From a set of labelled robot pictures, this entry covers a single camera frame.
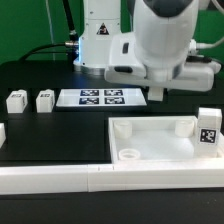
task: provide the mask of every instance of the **white platform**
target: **white platform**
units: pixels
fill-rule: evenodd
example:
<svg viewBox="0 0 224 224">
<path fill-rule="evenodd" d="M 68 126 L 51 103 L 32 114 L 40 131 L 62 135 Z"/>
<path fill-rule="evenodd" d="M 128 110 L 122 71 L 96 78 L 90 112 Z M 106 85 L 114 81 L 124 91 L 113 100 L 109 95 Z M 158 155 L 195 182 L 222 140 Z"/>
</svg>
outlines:
<svg viewBox="0 0 224 224">
<path fill-rule="evenodd" d="M 122 91 L 123 95 L 108 95 L 106 96 L 104 91 Z M 81 91 L 98 91 L 97 95 L 81 95 Z M 95 103 L 87 103 L 87 104 L 80 104 L 81 99 L 97 99 L 98 104 Z M 117 98 L 118 100 L 123 98 L 123 104 L 114 104 L 114 103 L 106 103 L 107 99 L 114 99 Z M 57 107 L 89 107 L 89 106 L 146 106 L 146 102 L 144 96 L 140 89 L 62 89 L 59 95 Z"/>
</svg>

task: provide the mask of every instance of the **label sticker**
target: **label sticker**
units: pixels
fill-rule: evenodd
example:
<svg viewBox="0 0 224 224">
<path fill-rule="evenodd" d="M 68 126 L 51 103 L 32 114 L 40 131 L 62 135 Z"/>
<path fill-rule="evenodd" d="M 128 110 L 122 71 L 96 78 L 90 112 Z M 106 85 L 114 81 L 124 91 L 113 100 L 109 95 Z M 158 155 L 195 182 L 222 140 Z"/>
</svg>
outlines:
<svg viewBox="0 0 224 224">
<path fill-rule="evenodd" d="M 99 104 L 99 98 L 80 98 L 80 105 L 96 105 Z"/>
<path fill-rule="evenodd" d="M 97 32 L 97 35 L 109 35 L 109 32 L 107 30 L 107 27 L 105 26 L 104 23 L 102 23 L 100 29 Z"/>
<path fill-rule="evenodd" d="M 13 95 L 12 95 L 13 98 L 19 98 L 19 97 L 21 97 L 21 96 L 22 96 L 21 94 L 13 94 Z"/>
<path fill-rule="evenodd" d="M 41 94 L 40 97 L 50 97 L 50 94 Z"/>
<path fill-rule="evenodd" d="M 123 97 L 106 97 L 105 104 L 125 104 Z"/>
<path fill-rule="evenodd" d="M 81 90 L 81 96 L 99 96 L 99 90 Z"/>
<path fill-rule="evenodd" d="M 208 143 L 215 144 L 216 143 L 216 130 L 201 129 L 200 142 L 207 143 L 207 144 Z"/>
<path fill-rule="evenodd" d="M 118 90 L 108 89 L 108 90 L 104 90 L 104 95 L 105 96 L 123 96 L 123 91 L 121 89 L 118 89 Z"/>
</svg>

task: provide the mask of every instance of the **black cable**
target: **black cable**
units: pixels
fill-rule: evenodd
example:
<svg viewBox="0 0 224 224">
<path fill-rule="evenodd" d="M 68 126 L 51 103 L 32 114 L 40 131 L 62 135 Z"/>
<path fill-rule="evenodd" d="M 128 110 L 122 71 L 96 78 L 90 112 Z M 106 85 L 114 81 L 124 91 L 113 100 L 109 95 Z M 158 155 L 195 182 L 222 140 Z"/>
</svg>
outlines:
<svg viewBox="0 0 224 224">
<path fill-rule="evenodd" d="M 39 51 L 39 50 L 43 50 L 43 49 L 48 49 L 48 48 L 53 48 L 53 47 L 64 47 L 65 43 L 58 43 L 58 44 L 47 44 L 47 45 L 43 45 L 40 47 L 36 47 L 34 49 L 32 49 L 31 51 L 29 51 L 28 53 L 26 53 L 25 55 L 23 55 L 19 61 L 25 61 L 30 55 L 32 55 L 33 53 Z"/>
<path fill-rule="evenodd" d="M 67 51 L 40 51 L 40 52 L 34 52 L 33 54 L 67 54 Z"/>
<path fill-rule="evenodd" d="M 69 1 L 68 0 L 63 0 L 63 6 L 64 6 L 64 10 L 65 10 L 65 15 L 66 15 L 66 18 L 67 18 L 68 28 L 69 28 L 69 31 L 70 31 L 70 40 L 78 41 L 79 37 L 78 37 L 78 34 L 75 31 L 75 25 L 74 25 L 74 22 L 73 22 Z"/>
</svg>

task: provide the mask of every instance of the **white block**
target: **white block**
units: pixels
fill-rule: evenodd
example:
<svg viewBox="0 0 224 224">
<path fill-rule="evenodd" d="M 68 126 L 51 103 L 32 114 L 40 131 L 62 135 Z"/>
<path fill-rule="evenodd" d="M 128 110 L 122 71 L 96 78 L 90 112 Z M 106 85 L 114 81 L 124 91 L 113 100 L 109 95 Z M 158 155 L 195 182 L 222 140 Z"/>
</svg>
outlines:
<svg viewBox="0 0 224 224">
<path fill-rule="evenodd" d="M 0 124 L 0 148 L 2 147 L 4 141 L 5 141 L 5 127 L 4 124 Z"/>
<path fill-rule="evenodd" d="M 195 157 L 217 157 L 222 124 L 220 109 L 200 108 L 195 138 Z"/>
<path fill-rule="evenodd" d="M 27 103 L 25 90 L 12 91 L 6 100 L 8 113 L 23 113 Z"/>
<path fill-rule="evenodd" d="M 0 168 L 0 195 L 88 191 L 88 166 Z"/>
<path fill-rule="evenodd" d="M 50 113 L 55 104 L 55 95 L 53 90 L 40 91 L 37 99 L 37 112 L 38 113 Z"/>
</svg>

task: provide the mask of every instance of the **white box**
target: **white box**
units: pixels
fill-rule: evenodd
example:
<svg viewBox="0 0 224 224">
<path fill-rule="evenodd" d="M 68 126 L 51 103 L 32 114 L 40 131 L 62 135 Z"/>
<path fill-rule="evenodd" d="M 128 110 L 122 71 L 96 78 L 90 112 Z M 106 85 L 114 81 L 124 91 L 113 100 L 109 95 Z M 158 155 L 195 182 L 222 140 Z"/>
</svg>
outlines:
<svg viewBox="0 0 224 224">
<path fill-rule="evenodd" d="M 5 126 L 4 124 L 0 124 L 0 148 L 2 147 L 4 141 L 5 141 Z"/>
<path fill-rule="evenodd" d="M 37 99 L 37 112 L 38 113 L 51 113 L 55 104 L 55 95 L 53 90 L 40 91 Z"/>
<path fill-rule="evenodd" d="M 27 103 L 25 90 L 12 91 L 6 100 L 8 113 L 23 113 Z"/>
<path fill-rule="evenodd" d="M 199 108 L 195 157 L 217 157 L 221 124 L 220 109 Z"/>
</svg>

